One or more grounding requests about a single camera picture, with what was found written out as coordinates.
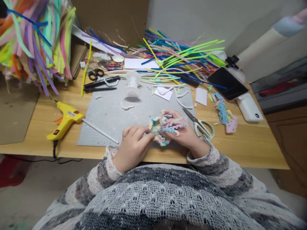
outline sweater sleeve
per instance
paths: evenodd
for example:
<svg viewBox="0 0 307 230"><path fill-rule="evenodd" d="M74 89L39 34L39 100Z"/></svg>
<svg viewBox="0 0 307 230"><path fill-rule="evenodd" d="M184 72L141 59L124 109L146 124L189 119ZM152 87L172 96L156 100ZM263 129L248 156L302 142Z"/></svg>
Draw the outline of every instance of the sweater sleeve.
<svg viewBox="0 0 307 230"><path fill-rule="evenodd" d="M247 212L265 229L305 229L307 225L281 202L266 186L239 164L220 153L207 138L200 139L210 145L208 155L194 159L189 152L188 161L218 186L239 208Z"/></svg>
<svg viewBox="0 0 307 230"><path fill-rule="evenodd" d="M72 229L96 194L123 176L112 162L117 150L118 148L107 146L102 162L66 189L65 193L51 204L46 215L33 229Z"/></svg>

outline wooden desk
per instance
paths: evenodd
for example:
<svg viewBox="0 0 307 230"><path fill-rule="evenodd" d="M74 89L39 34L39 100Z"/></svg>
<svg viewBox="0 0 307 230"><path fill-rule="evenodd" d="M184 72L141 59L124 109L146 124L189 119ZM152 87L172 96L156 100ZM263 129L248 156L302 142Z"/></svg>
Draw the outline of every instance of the wooden desk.
<svg viewBox="0 0 307 230"><path fill-rule="evenodd" d="M91 100L91 93L80 96L83 71L76 80L70 82L69 87L64 84L57 86L60 95L52 95L54 99L63 101L83 114L86 114ZM192 91L195 102L196 91ZM288 169L282 152L270 130L266 120L252 124L247 123L236 103L226 103L227 109L238 117L238 128L234 134L227 134L224 125L216 125L215 137L212 143L220 152L236 161L242 167ZM213 124L219 122L213 104L208 100L207 107L197 104L195 108L198 119ZM54 101L41 94L35 107L24 142L0 145L0 153L36 156L52 156L52 142L46 135L52 133L57 124L55 120L61 117L61 111ZM66 136L59 142L57 151L59 157L102 159L105 147L77 146L82 123L71 126ZM144 158L146 162L185 164L186 150L180 152L172 149L150 149Z"/></svg>

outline floor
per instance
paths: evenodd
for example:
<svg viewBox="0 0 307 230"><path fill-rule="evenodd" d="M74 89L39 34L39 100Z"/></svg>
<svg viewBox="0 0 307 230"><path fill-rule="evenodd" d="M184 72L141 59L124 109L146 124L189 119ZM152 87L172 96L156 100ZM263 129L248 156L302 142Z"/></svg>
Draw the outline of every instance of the floor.
<svg viewBox="0 0 307 230"><path fill-rule="evenodd" d="M99 162L100 160L83 159L81 162L64 165L51 162L32 163L22 184L0 189L0 229L18 223L26 224L26 229L32 229L52 201ZM264 182L268 190L279 196L296 215L307 220L306 199L280 190L268 169L246 170Z"/></svg>

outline red object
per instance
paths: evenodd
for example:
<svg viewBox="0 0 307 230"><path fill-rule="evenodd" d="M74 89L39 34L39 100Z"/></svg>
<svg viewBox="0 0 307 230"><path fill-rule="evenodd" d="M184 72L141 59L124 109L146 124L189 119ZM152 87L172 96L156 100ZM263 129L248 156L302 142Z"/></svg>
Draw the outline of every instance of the red object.
<svg viewBox="0 0 307 230"><path fill-rule="evenodd" d="M12 155L17 158L25 156ZM5 156L0 163L0 188L17 186L23 182L31 162L25 162Z"/></svg>
<svg viewBox="0 0 307 230"><path fill-rule="evenodd" d="M278 94L278 93L281 93L281 92L286 91L288 89L291 89L291 88L295 87L296 85L297 84L294 84L294 83L291 83L291 82L283 82L279 85L273 86L269 89L266 89L266 90L259 92L259 95L261 97L265 97L265 96Z"/></svg>

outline scissor handle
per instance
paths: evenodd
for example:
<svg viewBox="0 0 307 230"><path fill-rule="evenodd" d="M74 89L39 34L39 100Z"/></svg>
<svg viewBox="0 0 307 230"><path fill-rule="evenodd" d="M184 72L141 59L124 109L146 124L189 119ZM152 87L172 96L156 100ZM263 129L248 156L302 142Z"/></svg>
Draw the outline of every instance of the scissor handle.
<svg viewBox="0 0 307 230"><path fill-rule="evenodd" d="M89 72L89 79L92 80L92 81L97 81L98 80L98 77L97 77L97 74L95 71L90 71Z"/></svg>
<svg viewBox="0 0 307 230"><path fill-rule="evenodd" d="M204 120L198 120L198 122L194 122L194 130L197 136L200 136L201 133L199 130L208 138L209 141L211 141L215 135L215 131L212 125L210 125L208 122Z"/></svg>
<svg viewBox="0 0 307 230"><path fill-rule="evenodd" d="M103 72L102 69L94 69L94 72L98 77L103 77L105 75L105 72Z"/></svg>

